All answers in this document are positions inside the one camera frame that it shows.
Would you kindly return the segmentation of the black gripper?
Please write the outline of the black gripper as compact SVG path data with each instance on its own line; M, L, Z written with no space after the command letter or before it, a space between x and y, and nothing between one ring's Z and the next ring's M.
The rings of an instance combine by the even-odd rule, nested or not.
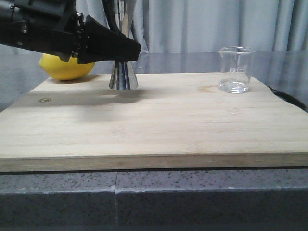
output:
M74 0L2 0L0 42L3 45L77 58L79 64L136 61L141 45L76 11Z

